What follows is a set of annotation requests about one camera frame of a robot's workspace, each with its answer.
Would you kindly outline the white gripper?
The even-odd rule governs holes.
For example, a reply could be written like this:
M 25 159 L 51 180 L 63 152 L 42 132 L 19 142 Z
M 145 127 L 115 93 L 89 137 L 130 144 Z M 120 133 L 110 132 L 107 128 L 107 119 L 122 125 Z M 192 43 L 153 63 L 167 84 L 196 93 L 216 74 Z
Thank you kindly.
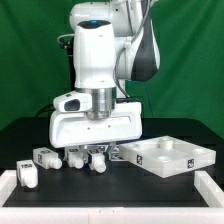
M 89 162 L 88 144 L 110 142 L 105 153 L 110 156 L 115 141 L 138 139 L 142 135 L 141 103 L 120 103 L 111 116 L 90 120 L 84 112 L 60 113 L 55 111 L 50 119 L 49 139 L 55 148 L 80 146 L 85 164 Z

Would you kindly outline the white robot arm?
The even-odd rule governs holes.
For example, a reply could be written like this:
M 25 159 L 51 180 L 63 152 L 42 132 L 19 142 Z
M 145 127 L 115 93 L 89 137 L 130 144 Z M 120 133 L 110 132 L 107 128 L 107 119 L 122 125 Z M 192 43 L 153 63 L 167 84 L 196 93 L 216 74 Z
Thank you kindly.
M 121 83 L 145 82 L 160 66 L 150 8 L 153 0 L 111 0 L 77 4 L 73 29 L 73 90 L 54 99 L 50 142 L 56 148 L 137 139 L 142 134 L 141 104 Z

